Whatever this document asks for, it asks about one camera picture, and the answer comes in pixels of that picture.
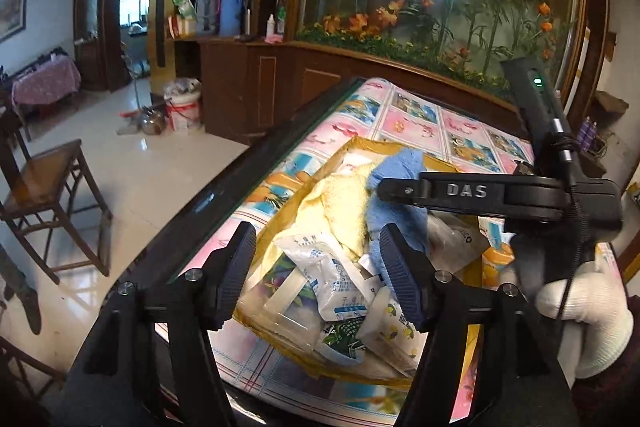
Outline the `white gloved right hand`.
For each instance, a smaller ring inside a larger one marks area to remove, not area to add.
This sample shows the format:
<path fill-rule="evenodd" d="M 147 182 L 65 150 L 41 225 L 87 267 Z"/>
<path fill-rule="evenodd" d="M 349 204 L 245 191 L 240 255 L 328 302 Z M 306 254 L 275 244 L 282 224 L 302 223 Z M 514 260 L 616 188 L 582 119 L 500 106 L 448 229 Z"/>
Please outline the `white gloved right hand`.
<path fill-rule="evenodd" d="M 596 246 L 573 280 L 542 286 L 533 303 L 543 317 L 561 320 L 558 361 L 569 385 L 612 369 L 631 346 L 634 314 L 607 243 Z"/>

